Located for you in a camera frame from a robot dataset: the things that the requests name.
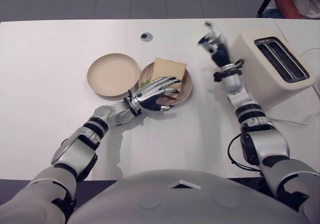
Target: plate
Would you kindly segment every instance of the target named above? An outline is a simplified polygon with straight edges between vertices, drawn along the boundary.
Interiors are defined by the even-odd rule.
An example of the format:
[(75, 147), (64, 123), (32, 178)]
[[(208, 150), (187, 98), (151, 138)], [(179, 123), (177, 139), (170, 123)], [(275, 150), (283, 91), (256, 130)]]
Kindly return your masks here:
[[(139, 77), (139, 87), (142, 87), (142, 83), (145, 83), (149, 80), (154, 72), (155, 63), (152, 62), (147, 65), (141, 72)], [(161, 96), (156, 100), (156, 103), (160, 105), (176, 105), (184, 101), (191, 93), (192, 90), (192, 79), (187, 69), (185, 69), (182, 84), (181, 84), (181, 92), (178, 94), (176, 100), (169, 99), (165, 96)]]
[(92, 63), (87, 80), (95, 93), (115, 97), (133, 88), (139, 79), (139, 73), (138, 64), (130, 56), (112, 53)]

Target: toaster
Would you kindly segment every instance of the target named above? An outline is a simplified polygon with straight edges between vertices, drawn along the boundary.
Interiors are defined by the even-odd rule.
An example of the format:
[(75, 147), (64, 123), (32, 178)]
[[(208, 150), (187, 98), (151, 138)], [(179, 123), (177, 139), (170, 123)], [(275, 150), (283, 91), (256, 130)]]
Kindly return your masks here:
[(245, 86), (264, 110), (316, 81), (306, 62), (272, 28), (242, 31), (230, 47), (230, 53), (234, 61), (244, 60), (242, 72)]

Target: toaster slot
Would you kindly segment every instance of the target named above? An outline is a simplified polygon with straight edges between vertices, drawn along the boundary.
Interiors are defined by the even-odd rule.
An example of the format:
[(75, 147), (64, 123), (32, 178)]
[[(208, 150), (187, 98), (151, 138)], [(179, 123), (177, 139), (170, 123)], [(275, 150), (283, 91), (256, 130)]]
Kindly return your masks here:
[(254, 43), (284, 81), (295, 83), (309, 78), (307, 71), (276, 37), (255, 40)]

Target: tabletop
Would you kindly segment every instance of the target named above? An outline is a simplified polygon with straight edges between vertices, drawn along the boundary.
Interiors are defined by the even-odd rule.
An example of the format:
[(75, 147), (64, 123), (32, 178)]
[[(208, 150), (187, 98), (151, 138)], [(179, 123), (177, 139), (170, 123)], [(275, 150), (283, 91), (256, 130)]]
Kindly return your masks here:
[[(145, 112), (127, 125), (109, 130), (97, 150), (98, 162), (87, 180), (118, 180), (158, 169), (198, 170), (225, 178), (257, 176), (238, 169), (228, 159), (227, 147), (240, 132), (239, 124), (221, 85), (213, 81), (216, 67), (210, 55), (197, 46), (207, 33), (204, 21), (0, 23), (0, 178), (32, 179), (50, 165), (60, 143), (82, 126), (96, 107), (113, 104), (124, 97), (101, 97), (87, 84), (89, 66), (109, 53), (132, 57), (141, 70), (155, 57), (186, 63), (193, 92), (187, 102), (170, 112)], [(242, 30), (270, 27), (282, 32), (299, 53), (304, 51), (305, 45), (295, 46), (295, 41), (290, 41), (293, 34), (285, 33), (289, 24), (258, 18), (209, 21), (218, 26), (229, 44)], [(140, 40), (144, 32), (153, 34), (151, 42)], [(319, 100), (308, 88), (267, 114), (301, 120), (318, 108)], [(304, 127), (276, 123), (288, 140), (291, 156), (317, 171), (320, 171), (319, 120), (316, 116)], [(245, 164), (239, 142), (234, 143), (231, 151), (235, 159)]]

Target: gray tiled floor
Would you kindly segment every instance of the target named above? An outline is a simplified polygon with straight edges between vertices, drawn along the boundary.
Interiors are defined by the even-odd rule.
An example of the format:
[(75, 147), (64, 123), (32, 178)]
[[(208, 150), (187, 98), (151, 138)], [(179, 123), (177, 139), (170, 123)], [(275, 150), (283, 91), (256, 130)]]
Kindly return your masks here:
[(254, 18), (263, 0), (0, 0), (1, 21)]

